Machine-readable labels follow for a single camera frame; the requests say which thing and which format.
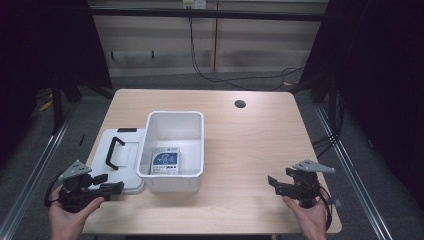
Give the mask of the blue and white box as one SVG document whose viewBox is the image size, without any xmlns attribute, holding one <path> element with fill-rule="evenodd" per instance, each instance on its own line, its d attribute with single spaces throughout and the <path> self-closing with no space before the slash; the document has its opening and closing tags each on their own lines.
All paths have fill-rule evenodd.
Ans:
<svg viewBox="0 0 424 240">
<path fill-rule="evenodd" d="M 154 148 L 151 159 L 151 175 L 177 175 L 179 173 L 178 147 L 158 147 Z"/>
</svg>

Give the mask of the black metal stand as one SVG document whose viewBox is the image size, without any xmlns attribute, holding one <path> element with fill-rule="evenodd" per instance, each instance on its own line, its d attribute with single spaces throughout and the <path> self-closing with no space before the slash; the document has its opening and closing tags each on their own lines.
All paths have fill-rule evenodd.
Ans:
<svg viewBox="0 0 424 240">
<path fill-rule="evenodd" d="M 52 103 L 54 113 L 54 125 L 52 134 L 55 135 L 59 131 L 63 123 L 61 87 L 60 80 L 57 77 L 53 79 L 52 83 Z"/>
</svg>

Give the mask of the metal floor rail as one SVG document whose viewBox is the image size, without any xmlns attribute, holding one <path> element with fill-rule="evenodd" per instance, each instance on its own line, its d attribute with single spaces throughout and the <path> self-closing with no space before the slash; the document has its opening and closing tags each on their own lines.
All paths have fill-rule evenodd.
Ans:
<svg viewBox="0 0 424 240">
<path fill-rule="evenodd" d="M 353 187 L 356 196 L 367 216 L 377 238 L 379 240 L 394 240 L 389 228 L 383 219 L 380 211 L 378 210 L 375 202 L 372 200 L 369 192 L 367 191 L 362 179 L 360 178 L 355 166 L 347 153 L 342 141 L 336 137 L 335 133 L 330 127 L 329 117 L 322 106 L 316 107 L 317 115 L 324 127 L 327 136 L 330 138 L 330 143 L 335 150 L 335 153 L 341 162 L 341 165 L 347 174 L 347 177 Z"/>
<path fill-rule="evenodd" d="M 0 240 L 14 236 L 74 112 L 67 110 L 58 127 L 52 114 L 31 118 L 9 165 L 0 171 Z"/>
</svg>

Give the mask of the person's right hand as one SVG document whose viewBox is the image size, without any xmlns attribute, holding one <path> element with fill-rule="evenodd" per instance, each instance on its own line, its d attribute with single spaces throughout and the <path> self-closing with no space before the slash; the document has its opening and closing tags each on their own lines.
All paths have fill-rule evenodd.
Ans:
<svg viewBox="0 0 424 240">
<path fill-rule="evenodd" d="M 306 240 L 327 240 L 327 210 L 323 200 L 317 200 L 309 209 L 287 196 L 283 196 L 282 201 L 294 213 Z"/>
</svg>

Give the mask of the black horizontal frame bar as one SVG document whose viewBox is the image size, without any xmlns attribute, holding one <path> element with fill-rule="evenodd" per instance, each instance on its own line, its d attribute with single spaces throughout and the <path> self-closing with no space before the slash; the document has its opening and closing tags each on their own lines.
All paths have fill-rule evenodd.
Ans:
<svg viewBox="0 0 424 240">
<path fill-rule="evenodd" d="M 328 19 L 324 14 L 284 13 L 258 11 L 198 10 L 198 9 L 145 9 L 145 8 L 109 8 L 92 7 L 93 15 L 137 16 L 137 17 L 184 17 L 215 19 L 281 20 L 322 22 Z"/>
</svg>

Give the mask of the white wall socket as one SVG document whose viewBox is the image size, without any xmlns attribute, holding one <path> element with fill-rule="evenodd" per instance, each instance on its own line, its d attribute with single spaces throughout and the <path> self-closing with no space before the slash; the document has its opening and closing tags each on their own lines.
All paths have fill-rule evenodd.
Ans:
<svg viewBox="0 0 424 240">
<path fill-rule="evenodd" d="M 182 0 L 182 5 L 184 9 L 198 9 L 198 10 L 207 9 L 206 0 Z"/>
</svg>

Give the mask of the white plastic storage bin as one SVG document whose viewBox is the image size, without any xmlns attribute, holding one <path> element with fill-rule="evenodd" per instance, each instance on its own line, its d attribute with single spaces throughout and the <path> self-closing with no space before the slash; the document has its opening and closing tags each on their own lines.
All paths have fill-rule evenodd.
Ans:
<svg viewBox="0 0 424 240">
<path fill-rule="evenodd" d="M 179 173 L 151 175 L 154 148 L 178 147 Z M 137 174 L 151 192 L 197 192 L 204 171 L 204 117 L 197 111 L 154 111 L 146 125 Z"/>
</svg>

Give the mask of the person's left hand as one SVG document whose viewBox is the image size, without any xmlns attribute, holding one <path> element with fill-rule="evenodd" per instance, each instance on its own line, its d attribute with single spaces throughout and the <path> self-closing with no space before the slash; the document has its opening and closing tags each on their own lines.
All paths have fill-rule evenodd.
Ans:
<svg viewBox="0 0 424 240">
<path fill-rule="evenodd" d="M 57 188 L 51 193 L 54 202 L 49 209 L 50 240 L 79 240 L 88 217 L 101 206 L 104 198 L 98 197 L 79 212 L 70 213 L 57 201 L 59 191 Z"/>
</svg>

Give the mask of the black curtain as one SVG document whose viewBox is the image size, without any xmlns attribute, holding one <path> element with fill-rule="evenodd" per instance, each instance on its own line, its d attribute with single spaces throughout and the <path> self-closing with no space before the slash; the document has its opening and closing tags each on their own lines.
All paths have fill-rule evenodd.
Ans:
<svg viewBox="0 0 424 240">
<path fill-rule="evenodd" d="M 88 0 L 0 0 L 0 166 L 17 148 L 37 93 L 111 88 Z"/>
<path fill-rule="evenodd" d="M 328 0 L 300 83 L 334 84 L 424 210 L 424 0 Z"/>
</svg>

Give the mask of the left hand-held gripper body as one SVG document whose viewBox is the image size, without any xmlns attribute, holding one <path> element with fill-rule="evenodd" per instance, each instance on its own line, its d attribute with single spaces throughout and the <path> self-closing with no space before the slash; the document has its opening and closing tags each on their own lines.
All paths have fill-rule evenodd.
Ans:
<svg viewBox="0 0 424 240">
<path fill-rule="evenodd" d="M 76 160 L 59 176 L 62 188 L 59 192 L 59 202 L 65 211 L 77 213 L 97 197 L 104 197 L 98 189 L 90 190 L 93 178 L 92 169 Z"/>
</svg>

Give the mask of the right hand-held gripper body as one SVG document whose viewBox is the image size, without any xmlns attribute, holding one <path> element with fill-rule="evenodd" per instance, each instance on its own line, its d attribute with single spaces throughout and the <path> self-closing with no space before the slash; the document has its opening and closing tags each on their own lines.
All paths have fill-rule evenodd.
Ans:
<svg viewBox="0 0 424 240">
<path fill-rule="evenodd" d="M 293 178 L 287 196 L 298 200 L 301 207 L 311 208 L 312 200 L 320 196 L 318 172 L 334 173 L 335 169 L 312 160 L 303 160 L 294 164 L 292 168 L 287 168 L 286 174 Z"/>
</svg>

